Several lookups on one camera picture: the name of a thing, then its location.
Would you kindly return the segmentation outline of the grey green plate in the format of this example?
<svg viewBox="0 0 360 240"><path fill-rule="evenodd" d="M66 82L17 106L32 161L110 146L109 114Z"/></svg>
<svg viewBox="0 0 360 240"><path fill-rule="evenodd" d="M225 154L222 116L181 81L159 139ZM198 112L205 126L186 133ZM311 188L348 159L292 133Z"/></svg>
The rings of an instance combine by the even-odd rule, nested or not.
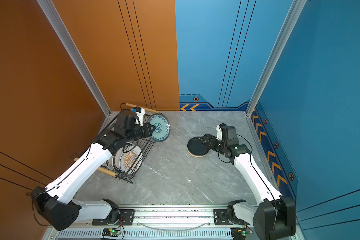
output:
<svg viewBox="0 0 360 240"><path fill-rule="evenodd" d="M148 118L148 123L155 126L151 138L156 142L165 141L171 131L171 125L169 120L162 114L153 114Z"/></svg>

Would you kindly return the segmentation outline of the black plate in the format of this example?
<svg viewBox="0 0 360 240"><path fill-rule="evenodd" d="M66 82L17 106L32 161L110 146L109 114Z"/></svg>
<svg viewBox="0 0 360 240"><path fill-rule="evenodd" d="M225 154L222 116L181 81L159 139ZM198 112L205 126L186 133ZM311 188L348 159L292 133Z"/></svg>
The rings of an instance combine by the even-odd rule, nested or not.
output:
<svg viewBox="0 0 360 240"><path fill-rule="evenodd" d="M209 148L202 145L200 137L191 138L187 143L187 150L190 153L209 152Z"/></svg>

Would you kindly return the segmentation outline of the black wire dish rack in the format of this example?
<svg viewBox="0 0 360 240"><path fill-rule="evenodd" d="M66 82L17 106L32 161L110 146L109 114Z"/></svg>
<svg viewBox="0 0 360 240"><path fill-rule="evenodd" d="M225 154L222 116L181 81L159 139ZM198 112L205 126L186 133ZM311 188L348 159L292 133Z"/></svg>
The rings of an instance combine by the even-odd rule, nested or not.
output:
<svg viewBox="0 0 360 240"><path fill-rule="evenodd" d="M154 142L165 141L171 131L169 120L161 113L139 106L121 110L88 150L69 170L69 183L85 182L104 163L110 163L116 177L128 179L135 175Z"/></svg>

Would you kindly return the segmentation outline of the orange plate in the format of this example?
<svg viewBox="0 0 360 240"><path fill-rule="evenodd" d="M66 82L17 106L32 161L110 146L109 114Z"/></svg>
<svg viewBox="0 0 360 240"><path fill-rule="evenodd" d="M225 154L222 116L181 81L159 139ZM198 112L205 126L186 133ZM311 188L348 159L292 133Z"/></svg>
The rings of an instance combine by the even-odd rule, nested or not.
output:
<svg viewBox="0 0 360 240"><path fill-rule="evenodd" d="M197 157L197 158L201 158L201 157L204 157L208 154L208 152L202 152L202 153L191 153L190 154L194 157Z"/></svg>

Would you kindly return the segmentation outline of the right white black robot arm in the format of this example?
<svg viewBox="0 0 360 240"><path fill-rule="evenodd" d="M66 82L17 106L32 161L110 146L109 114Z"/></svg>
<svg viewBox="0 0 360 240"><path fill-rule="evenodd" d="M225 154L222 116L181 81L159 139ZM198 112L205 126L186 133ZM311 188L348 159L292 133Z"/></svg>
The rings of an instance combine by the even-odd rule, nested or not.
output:
<svg viewBox="0 0 360 240"><path fill-rule="evenodd" d="M278 240L296 233L296 205L284 197L266 178L256 164L252 149L240 144L235 127L220 124L217 136L200 138L203 147L224 155L242 174L254 194L257 206L243 200L232 201L227 207L229 221L250 224L261 240Z"/></svg>

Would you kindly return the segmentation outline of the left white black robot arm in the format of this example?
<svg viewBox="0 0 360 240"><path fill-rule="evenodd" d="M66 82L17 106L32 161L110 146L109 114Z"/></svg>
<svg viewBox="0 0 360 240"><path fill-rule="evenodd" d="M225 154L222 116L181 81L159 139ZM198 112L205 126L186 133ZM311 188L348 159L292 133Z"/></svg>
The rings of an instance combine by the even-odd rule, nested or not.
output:
<svg viewBox="0 0 360 240"><path fill-rule="evenodd" d="M86 220L116 224L121 214L114 202L109 199L77 201L74 196L87 179L128 142L152 135L155 126L144 122L144 116L145 109L140 107L119 112L73 165L46 187L36 187L29 194L33 208L58 231Z"/></svg>

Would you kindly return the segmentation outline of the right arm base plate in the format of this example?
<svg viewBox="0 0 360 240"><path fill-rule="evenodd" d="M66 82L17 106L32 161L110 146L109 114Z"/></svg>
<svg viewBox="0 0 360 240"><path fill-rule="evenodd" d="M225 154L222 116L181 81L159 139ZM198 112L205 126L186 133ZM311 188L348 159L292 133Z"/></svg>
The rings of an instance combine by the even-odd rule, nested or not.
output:
<svg viewBox="0 0 360 240"><path fill-rule="evenodd" d="M214 223L216 226L222 225L247 225L251 226L252 221L246 222L244 220L238 219L233 212L233 210L225 208L225 209L214 209Z"/></svg>

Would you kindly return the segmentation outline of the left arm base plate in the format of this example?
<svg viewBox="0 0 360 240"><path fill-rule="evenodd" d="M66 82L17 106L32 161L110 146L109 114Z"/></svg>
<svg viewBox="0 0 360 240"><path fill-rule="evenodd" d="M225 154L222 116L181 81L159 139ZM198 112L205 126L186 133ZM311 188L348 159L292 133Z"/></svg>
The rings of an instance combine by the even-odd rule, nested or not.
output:
<svg viewBox="0 0 360 240"><path fill-rule="evenodd" d="M113 216L107 217L106 219L94 219L92 221L93 226L132 226L135 217L134 209L119 209L116 218Z"/></svg>

